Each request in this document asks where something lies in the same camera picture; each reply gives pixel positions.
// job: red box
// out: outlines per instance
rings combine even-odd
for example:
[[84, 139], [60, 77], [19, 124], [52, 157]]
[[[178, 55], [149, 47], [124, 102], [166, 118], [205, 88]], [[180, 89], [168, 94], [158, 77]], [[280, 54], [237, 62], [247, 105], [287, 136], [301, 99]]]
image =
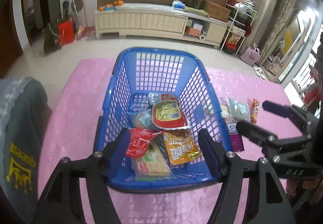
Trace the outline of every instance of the red box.
[[197, 36], [197, 37], [199, 37], [199, 35], [201, 34], [201, 30], [197, 30], [189, 26], [186, 26], [185, 31], [187, 34]]

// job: pink mat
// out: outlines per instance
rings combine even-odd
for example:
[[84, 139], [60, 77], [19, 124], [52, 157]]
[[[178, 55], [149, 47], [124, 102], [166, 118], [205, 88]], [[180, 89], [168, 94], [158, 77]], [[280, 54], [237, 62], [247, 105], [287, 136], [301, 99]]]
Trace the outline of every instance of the pink mat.
[[[102, 103], [115, 59], [81, 60], [67, 81], [59, 103], [51, 116], [39, 161], [38, 196], [59, 160], [88, 157], [92, 153], [96, 124], [102, 115]], [[206, 68], [218, 97], [233, 97], [248, 103], [253, 98], [261, 103], [271, 100], [282, 105], [290, 102], [281, 86], [259, 78], [243, 76], [229, 71]], [[279, 137], [300, 135], [287, 119], [279, 118], [259, 108], [257, 125]], [[245, 151], [242, 158], [257, 160], [263, 156], [261, 148], [243, 138]], [[90, 210], [86, 184], [81, 180], [81, 195], [85, 218], [94, 223]], [[130, 223], [207, 223], [217, 200], [221, 184], [191, 191], [158, 194], [123, 194], [109, 189], [112, 201], [123, 224]], [[242, 195], [235, 223], [243, 219], [248, 180], [243, 181]]]

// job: purple package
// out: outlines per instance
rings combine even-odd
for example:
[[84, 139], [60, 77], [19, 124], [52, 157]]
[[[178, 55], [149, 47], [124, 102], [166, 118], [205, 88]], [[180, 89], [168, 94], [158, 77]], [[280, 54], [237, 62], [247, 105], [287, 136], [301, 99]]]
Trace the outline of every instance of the purple package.
[[242, 136], [239, 134], [229, 135], [230, 142], [232, 145], [232, 151], [238, 152], [238, 151], [244, 151], [244, 145], [242, 141]]

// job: doorway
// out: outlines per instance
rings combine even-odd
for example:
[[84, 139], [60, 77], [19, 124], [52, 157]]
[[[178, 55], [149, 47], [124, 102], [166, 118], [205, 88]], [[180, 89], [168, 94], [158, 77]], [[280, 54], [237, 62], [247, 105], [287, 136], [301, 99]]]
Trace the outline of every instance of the doorway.
[[23, 51], [17, 36], [12, 0], [7, 0], [0, 10], [0, 78], [3, 78], [13, 62]]
[[21, 9], [25, 30], [30, 45], [39, 37], [42, 28], [37, 27], [37, 13], [34, 0], [21, 0]]

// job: yellow cloth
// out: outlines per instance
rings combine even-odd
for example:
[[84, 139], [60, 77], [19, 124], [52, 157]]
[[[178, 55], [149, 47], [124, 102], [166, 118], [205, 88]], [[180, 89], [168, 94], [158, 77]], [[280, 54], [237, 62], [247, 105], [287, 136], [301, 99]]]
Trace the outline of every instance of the yellow cloth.
[[285, 46], [282, 49], [282, 52], [285, 55], [293, 44], [293, 38], [292, 38], [292, 35], [291, 35], [289, 29], [287, 29], [287, 31], [284, 35], [284, 41], [285, 41]]

